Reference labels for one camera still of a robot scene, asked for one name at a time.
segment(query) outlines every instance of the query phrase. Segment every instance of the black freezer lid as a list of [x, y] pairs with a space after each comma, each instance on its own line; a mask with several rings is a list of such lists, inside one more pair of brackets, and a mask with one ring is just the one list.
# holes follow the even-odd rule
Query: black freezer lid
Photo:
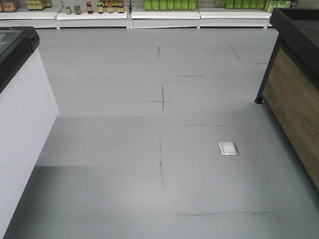
[[0, 93], [39, 45], [34, 27], [0, 27]]

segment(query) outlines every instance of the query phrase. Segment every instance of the counter leg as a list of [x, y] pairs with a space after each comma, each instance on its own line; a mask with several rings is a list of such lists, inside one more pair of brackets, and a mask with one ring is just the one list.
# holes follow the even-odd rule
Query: counter leg
[[269, 63], [268, 63], [268, 66], [267, 66], [267, 69], [266, 69], [266, 72], [265, 72], [265, 75], [264, 75], [264, 78], [263, 78], [263, 81], [261, 82], [260, 88], [258, 90], [257, 97], [255, 98], [255, 103], [257, 103], [257, 104], [261, 104], [263, 102], [263, 98], [261, 96], [261, 93], [264, 90], [264, 87], [265, 87], [266, 82], [268, 80], [268, 77], [269, 77], [269, 74], [271, 72], [271, 69], [273, 68], [275, 59], [277, 57], [277, 54], [278, 54], [278, 51], [279, 51], [279, 48], [280, 48], [280, 42], [281, 42], [281, 36], [278, 35], [276, 43], [275, 43], [275, 46], [274, 46], [273, 53], [271, 54], [271, 57], [270, 57], [270, 60], [269, 60]]

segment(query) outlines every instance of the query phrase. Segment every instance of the floor drain cover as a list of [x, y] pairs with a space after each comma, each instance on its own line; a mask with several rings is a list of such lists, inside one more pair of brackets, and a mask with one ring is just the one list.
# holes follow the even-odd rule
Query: floor drain cover
[[223, 156], [239, 155], [235, 142], [218, 142], [218, 144]]

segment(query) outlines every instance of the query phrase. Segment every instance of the store shelf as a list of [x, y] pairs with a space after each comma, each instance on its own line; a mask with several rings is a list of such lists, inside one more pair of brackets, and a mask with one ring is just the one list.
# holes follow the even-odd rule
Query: store shelf
[[114, 13], [103, 13], [98, 14], [94, 12], [93, 14], [88, 14], [83, 12], [81, 15], [71, 14], [67, 15], [65, 12], [59, 13], [57, 16], [57, 26], [60, 27], [128, 27], [128, 11], [125, 10], [124, 13], [116, 12]]
[[199, 27], [196, 11], [144, 11], [135, 7], [131, 13], [132, 28]]
[[199, 8], [200, 26], [263, 27], [269, 26], [271, 13], [263, 10]]
[[0, 13], [0, 26], [34, 26], [35, 28], [56, 27], [56, 17], [62, 7], [50, 7], [41, 11], [29, 11], [21, 7], [17, 12]]

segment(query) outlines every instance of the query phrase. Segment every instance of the wooden panel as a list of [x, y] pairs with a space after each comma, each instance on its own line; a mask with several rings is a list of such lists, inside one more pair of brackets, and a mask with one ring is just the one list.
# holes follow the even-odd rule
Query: wooden panel
[[319, 91], [283, 49], [263, 95], [319, 189]]

